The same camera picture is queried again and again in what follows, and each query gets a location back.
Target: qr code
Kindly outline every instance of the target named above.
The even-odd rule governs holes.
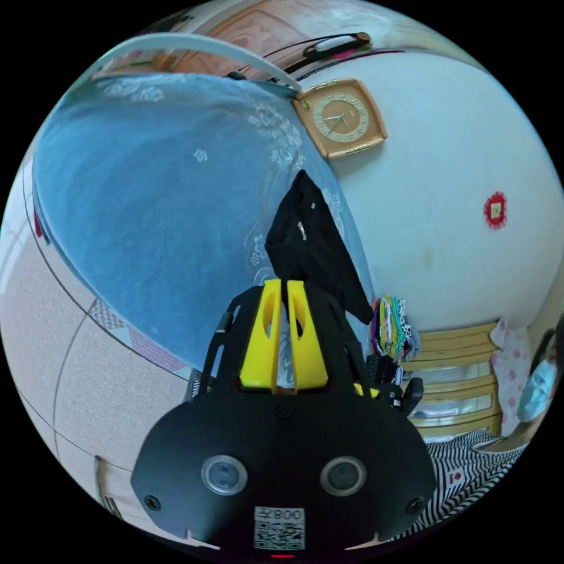
[[[256,508],[254,547],[303,550],[306,547],[303,509]]]

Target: clock face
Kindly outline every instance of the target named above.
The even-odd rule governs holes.
[[[337,143],[351,143],[367,131],[369,115],[364,104],[344,93],[327,94],[314,106],[313,120],[318,131]]]

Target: black and white striped fabric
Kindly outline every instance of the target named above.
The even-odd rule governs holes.
[[[474,431],[447,442],[428,445],[437,477],[437,488],[417,521],[394,540],[458,515],[487,494],[507,474],[526,448],[524,445],[499,453],[476,449],[499,438],[499,435],[492,435],[487,431]]]

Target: square clock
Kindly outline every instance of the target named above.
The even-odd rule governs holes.
[[[367,88],[355,78],[331,80],[293,100],[324,159],[338,159],[381,145],[388,132]]]

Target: camera lens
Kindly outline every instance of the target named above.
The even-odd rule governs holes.
[[[202,466],[202,480],[216,494],[235,495],[246,486],[247,471],[232,456],[212,456]]]
[[[321,471],[321,487],[331,495],[352,495],[366,480],[366,469],[362,462],[351,456],[334,458]]]

